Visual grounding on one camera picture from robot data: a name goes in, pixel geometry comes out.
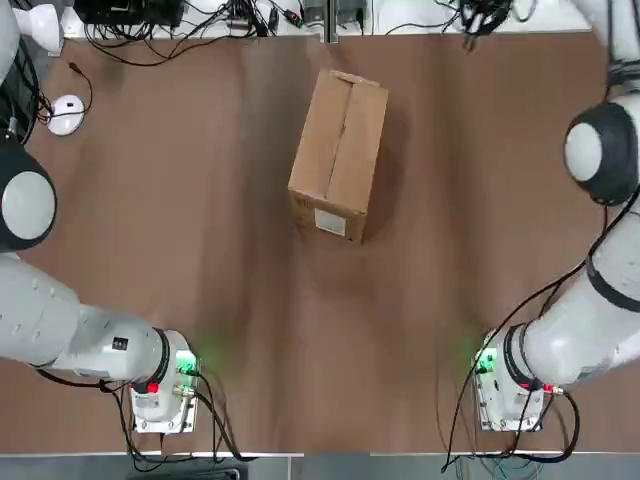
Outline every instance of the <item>cable bundle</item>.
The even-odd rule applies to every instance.
[[[130,412],[128,422],[125,419],[125,414],[124,414],[124,395],[125,395],[124,392],[126,390],[127,385],[129,385],[128,383],[122,383],[117,388],[112,388],[111,385],[115,382],[111,382],[111,381],[105,382],[104,380],[100,380],[99,382],[96,382],[96,383],[80,383],[80,382],[65,380],[45,370],[36,369],[36,372],[41,377],[51,382],[57,383],[59,385],[63,385],[65,387],[95,388],[102,393],[107,393],[112,395],[118,408],[120,427],[122,428],[122,433],[124,435],[125,443],[127,446],[127,453],[133,460],[133,466],[136,469],[136,471],[141,473],[147,473],[147,472],[152,472],[163,465],[172,464],[172,463],[185,463],[185,462],[191,462],[199,459],[191,455],[184,458],[169,458],[168,456],[165,456],[162,459],[158,459],[158,458],[151,458],[140,452],[138,447],[136,447],[131,435],[135,429],[135,425],[133,424],[133,412]],[[201,372],[194,372],[192,375],[198,377],[204,383],[207,391],[207,395],[203,394],[202,392],[196,391],[194,394],[194,397],[200,400],[204,404],[204,406],[207,407],[207,409],[211,412],[211,421],[212,421],[212,429],[213,429],[213,445],[212,445],[213,466],[215,467],[216,465],[219,465],[224,461],[224,458],[218,457],[220,445],[222,444],[223,441],[229,453],[231,453],[233,458],[235,458],[237,461],[246,463],[246,462],[251,462],[255,460],[255,458],[252,458],[252,457],[244,457],[240,453],[238,446],[235,443],[235,439],[233,438],[233,435],[230,433],[231,430],[230,430],[229,422],[226,415],[226,406],[223,405],[223,417],[224,417],[224,420],[223,420],[223,418],[220,417],[220,415],[218,414],[215,408],[213,390],[207,378]],[[216,441],[216,428],[220,430],[217,441]],[[164,435],[160,434],[161,446],[162,446],[163,439],[164,439]],[[141,463],[141,462],[148,463],[153,466],[147,469],[140,468],[138,463]]]
[[[205,12],[200,10],[189,2],[185,1],[187,5],[190,5],[195,10],[199,11],[202,14],[209,15],[204,21],[199,24],[191,24],[193,28],[189,33],[180,35],[180,40],[176,43],[176,45],[169,50],[168,52],[160,52],[154,46],[151,45],[150,40],[153,40],[153,32],[156,28],[160,28],[169,33],[170,37],[173,39],[174,34],[173,30],[167,30],[165,27],[157,26],[149,23],[143,23],[140,27],[137,28],[136,31],[132,31],[132,27],[128,27],[125,31],[124,27],[114,27],[114,26],[106,26],[106,25],[94,25],[93,32],[89,31],[89,26],[85,24],[84,33],[87,37],[89,43],[107,55],[108,57],[117,60],[126,65],[132,65],[137,67],[156,67],[167,63],[170,60],[178,58],[184,53],[188,52],[193,48],[203,47],[205,45],[210,45],[218,40],[223,38],[250,38],[250,37],[266,37],[269,32],[272,35],[275,35],[275,32],[269,28],[268,22],[264,19],[260,10],[258,9],[255,0],[228,0],[225,4],[221,5],[217,10],[213,12]],[[185,46],[185,42],[187,40],[193,40],[202,38],[204,33],[211,26],[219,23],[219,22],[227,22],[233,19],[244,19],[247,22],[247,33],[244,35],[232,35],[229,33],[228,35],[224,35],[221,37],[216,37],[211,40],[208,40],[203,43],[197,43],[189,46]],[[108,40],[109,36],[117,41],[117,43],[100,43],[97,35],[100,35],[102,40]],[[114,53],[114,50],[125,45],[130,45],[136,42],[144,42],[145,45],[154,55],[160,57],[160,60],[155,62],[136,62],[132,60],[127,60],[125,58],[120,57]]]

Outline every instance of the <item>cable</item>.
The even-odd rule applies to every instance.
[[[408,22],[408,23],[403,23],[402,25],[398,25],[397,27],[393,27],[391,30],[389,30],[387,33],[385,33],[385,35],[391,35],[393,32],[395,32],[396,30],[399,30],[401,28],[405,28],[405,27],[417,27],[417,28],[439,28],[439,27],[445,27],[450,25],[451,23],[453,23],[451,21],[451,19],[447,20],[446,22],[442,22],[442,23],[434,23],[432,25],[422,25],[419,23],[412,23],[412,22]]]
[[[514,455],[515,457],[522,458],[524,460],[531,460],[532,462],[537,463],[560,463],[571,456],[578,443],[578,438],[580,437],[580,409],[578,408],[578,404],[569,392],[564,392],[562,396],[564,396],[571,404],[571,408],[573,409],[574,421],[573,435],[571,436],[571,441],[569,442],[569,445],[567,445],[567,448],[565,448],[564,452],[562,452],[562,454],[558,455],[557,457],[541,457],[524,453],[517,453]]]
[[[191,8],[193,8],[196,12],[202,13],[203,15],[213,15],[216,13],[216,12],[205,12],[204,10],[199,9],[193,3],[188,2],[187,0],[183,0],[183,2],[189,5]]]
[[[213,392],[211,389],[211,385],[209,384],[209,381],[201,373],[198,373],[197,376],[201,378],[202,381],[204,382],[207,388],[207,393],[209,393],[211,400],[206,398],[200,392],[195,392],[195,397],[198,400],[200,400],[205,405],[205,407],[207,407],[207,409],[211,412],[212,421],[214,422],[215,425],[217,425],[218,429],[220,430],[220,436],[224,440],[224,443],[227,446],[227,449],[229,450],[231,455],[233,455],[233,458],[235,458],[239,462],[245,462],[245,463],[255,460],[255,458],[253,457],[242,456],[242,454],[238,451],[238,448],[235,442],[232,441],[231,438],[229,438],[229,434],[227,433],[225,422],[222,421],[222,419],[220,418],[220,415],[218,415],[218,412],[215,409],[214,402],[213,402]]]
[[[186,40],[188,40],[188,39],[192,38],[194,35],[196,35],[201,29],[208,28],[211,24],[213,24],[222,15],[232,15],[232,14],[242,14],[242,15],[249,15],[250,16],[250,18],[251,18],[251,20],[250,20],[250,28],[249,28],[249,31],[245,35],[237,36],[237,35],[229,34],[229,35],[213,38],[213,39],[211,39],[211,40],[209,40],[207,42],[204,42],[204,43],[198,43],[198,44],[190,45],[190,46],[180,50],[180,47],[182,46],[182,44]],[[149,63],[141,63],[141,62],[135,62],[135,61],[127,60],[127,59],[124,59],[124,58],[116,55],[113,52],[108,51],[107,49],[105,49],[105,47],[103,45],[98,43],[98,41],[89,34],[89,30],[87,28],[87,25],[85,25],[85,35],[86,35],[87,40],[89,41],[89,43],[94,48],[96,48],[97,50],[101,51],[102,53],[104,53],[108,57],[111,57],[112,59],[119,61],[120,63],[123,63],[125,65],[137,66],[137,67],[156,67],[156,66],[159,66],[159,65],[163,65],[164,63],[167,63],[170,60],[178,58],[179,56],[183,55],[184,53],[188,52],[191,49],[204,47],[206,45],[211,45],[212,43],[214,43],[214,42],[216,42],[218,40],[222,40],[223,38],[233,38],[233,39],[249,38],[249,37],[251,37],[253,35],[258,34],[258,30],[257,30],[258,27],[260,27],[261,29],[264,29],[263,30],[264,32],[267,32],[268,31],[268,26],[266,24],[263,24],[262,22],[260,22],[258,20],[258,16],[262,17],[259,12],[258,12],[258,14],[255,13],[255,7],[254,7],[253,3],[250,0],[229,0],[227,3],[221,5],[220,8],[218,8],[218,10],[216,10],[214,12],[214,14],[212,14],[209,18],[207,18],[206,20],[204,20],[203,22],[198,24],[196,27],[194,27],[191,30],[191,32],[189,32],[188,34],[186,34],[184,36],[184,38],[180,39],[168,54],[166,54],[166,55],[165,54],[160,54],[159,52],[154,51],[154,53],[156,53],[157,55],[160,55],[162,57],[162,60],[159,60],[159,61],[156,61],[156,62],[149,62]]]
[[[79,382],[72,382],[70,380],[65,380],[64,378],[57,377],[57,376],[53,375],[52,373],[49,373],[46,370],[42,370],[40,368],[36,368],[35,371],[41,377],[46,378],[47,380],[49,380],[51,382],[54,382],[54,383],[57,383],[59,385],[64,385],[65,387],[97,388],[99,390],[102,390],[102,389],[106,388],[109,393],[116,391],[116,390],[112,390],[112,389],[106,387],[106,385],[108,383],[111,383],[111,382],[105,382],[104,380],[100,380],[97,383],[79,383]]]
[[[31,75],[31,78],[33,80],[32,83],[29,82],[25,82],[27,83],[27,86],[31,86],[32,87],[32,93],[34,91],[39,92],[40,88],[38,85],[38,74],[36,73],[36,68],[33,65],[33,60],[31,59],[31,55],[29,55],[29,51],[27,50],[27,45],[24,43],[24,40],[22,38],[20,38],[20,51],[22,52],[22,54],[25,57],[25,63],[26,65],[29,67],[29,73]],[[33,133],[33,129],[36,126],[36,121],[37,121],[37,117],[38,117],[38,104],[34,104],[33,106],[33,110],[31,112],[31,118],[29,119],[29,125],[26,128],[25,134],[22,137],[22,144],[26,145],[26,143],[29,141],[29,138],[31,138],[31,134]]]
[[[78,65],[76,65],[74,62],[70,62],[69,63],[69,68],[71,70],[73,70],[74,72],[76,72],[78,75],[80,75],[82,78],[84,78],[87,81],[87,85],[89,85],[89,103],[80,112],[65,112],[65,113],[55,113],[55,114],[52,114],[52,115],[48,115],[48,116],[45,117],[46,121],[43,122],[43,123],[49,123],[49,121],[52,118],[65,117],[67,115],[78,115],[78,114],[83,114],[84,115],[89,110],[91,110],[91,106],[93,105],[93,85],[91,84],[91,80],[89,80],[89,77],[87,77],[82,72],[82,70],[80,70],[80,67],[78,67]]]

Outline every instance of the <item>wire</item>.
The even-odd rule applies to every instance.
[[[416,27],[416,28],[439,28],[439,27],[444,27],[444,26],[448,26],[450,25],[451,19],[447,20],[446,22],[442,22],[442,23],[434,23],[432,25],[422,25],[419,23],[412,23],[412,22],[408,22],[408,23],[403,23],[402,25],[398,25],[397,27],[393,27],[391,30],[389,30],[387,33],[385,33],[385,35],[391,35],[393,32],[395,32],[396,30],[399,30],[401,28],[405,28],[405,27]]]
[[[520,23],[526,23],[531,20],[533,14],[536,12],[538,8],[538,0],[531,0],[531,6],[529,7],[529,11],[525,17],[521,17],[516,10],[515,4],[511,5],[511,13],[513,14],[513,18],[515,18]]]
[[[569,392],[564,392],[562,396],[565,397],[571,404],[571,408],[573,409],[574,421],[573,435],[571,436],[571,441],[569,442],[569,445],[567,445],[567,448],[565,448],[564,452],[562,452],[562,454],[558,455],[557,457],[541,457],[524,453],[517,453],[514,456],[525,460],[531,460],[537,463],[560,463],[571,456],[578,443],[578,438],[580,437],[580,409],[578,408],[578,404]]]
[[[253,457],[242,456],[242,454],[238,451],[238,448],[235,442],[231,440],[231,438],[229,437],[229,434],[227,433],[227,427],[225,425],[225,422],[222,421],[222,419],[220,418],[220,415],[218,415],[218,412],[215,409],[214,402],[213,402],[213,393],[212,393],[212,389],[211,389],[211,385],[209,384],[209,381],[205,378],[204,375],[200,373],[198,373],[198,377],[202,379],[205,386],[207,387],[207,393],[210,394],[211,400],[206,398],[200,392],[195,392],[195,397],[198,400],[200,400],[205,405],[205,407],[207,407],[207,409],[211,412],[212,421],[214,422],[215,425],[217,425],[218,429],[220,430],[220,436],[222,437],[222,440],[224,441],[231,455],[233,455],[233,458],[235,458],[239,462],[250,462],[252,460],[255,460],[255,458]]]
[[[196,7],[193,3],[188,2],[187,0],[183,0],[183,1],[184,3],[189,5],[191,8],[193,8],[196,12],[202,13],[203,15],[214,15],[216,13],[216,12],[205,12],[204,10],[201,10],[198,7]]]
[[[91,80],[89,80],[89,77],[87,77],[74,62],[69,63],[69,68],[87,81],[87,85],[89,85],[89,103],[80,112],[65,112],[48,115],[45,117],[46,120],[43,123],[48,123],[52,118],[66,117],[67,115],[85,114],[89,110],[91,110],[91,106],[93,105],[93,85],[91,84]]]
[[[84,29],[85,29],[85,35],[89,43],[94,48],[101,51],[108,57],[111,57],[112,59],[117,60],[120,63],[124,63],[125,65],[131,65],[131,66],[137,66],[137,67],[156,67],[159,65],[163,65],[168,61],[178,58],[179,56],[183,55],[189,50],[192,50],[194,48],[204,47],[206,45],[211,45],[212,43],[217,42],[218,40],[222,40],[223,38],[232,38],[232,39],[249,38],[257,34],[258,26],[262,26],[264,28],[264,31],[268,31],[268,26],[264,23],[264,19],[262,18],[262,15],[260,14],[259,11],[256,14],[256,10],[257,9],[255,7],[255,4],[252,3],[250,0],[229,0],[227,3],[221,5],[220,8],[218,8],[209,18],[207,18],[206,20],[198,24],[196,27],[194,27],[191,30],[191,32],[187,33],[182,39],[180,39],[168,54],[162,54],[153,50],[153,52],[156,55],[161,56],[162,59],[156,62],[149,62],[149,63],[141,63],[141,62],[127,60],[125,58],[122,58],[116,55],[113,52],[108,51],[104,45],[98,43],[98,41],[89,34],[87,25],[85,25]],[[238,35],[229,34],[229,35],[213,38],[203,43],[189,45],[188,47],[180,49],[180,47],[183,45],[183,43],[186,40],[192,38],[201,29],[203,28],[206,29],[209,26],[211,26],[216,20],[220,19],[222,15],[237,15],[237,14],[248,15],[250,17],[250,28],[245,35],[238,36]]]

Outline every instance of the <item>black device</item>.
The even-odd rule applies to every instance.
[[[304,21],[316,22],[323,19],[325,0],[302,0]],[[339,24],[356,22],[357,12],[367,7],[367,0],[336,0],[336,22]]]
[[[73,9],[84,23],[96,25],[153,25],[177,27],[182,0],[75,0]]]

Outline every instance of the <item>tabletop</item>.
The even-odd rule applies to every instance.
[[[144,46],[123,54],[150,59]],[[455,36],[221,41],[155,68],[70,41],[49,97],[87,94],[67,61],[94,103],[73,135],[39,126],[29,142],[59,216],[22,256],[85,303],[183,332],[220,376],[243,452],[443,452],[482,333],[575,265],[600,226],[562,161],[569,121],[602,95],[588,33],[495,36],[473,54]],[[360,246],[297,228],[288,206],[322,67],[390,92]],[[640,451],[639,368],[575,389],[579,450]],[[124,450],[108,395],[14,362],[0,372],[13,432],[0,452]],[[463,406],[455,451],[510,442],[472,442],[469,396]],[[546,423],[521,447],[562,450],[558,419]],[[210,429],[200,409],[196,433],[168,442],[205,453]]]

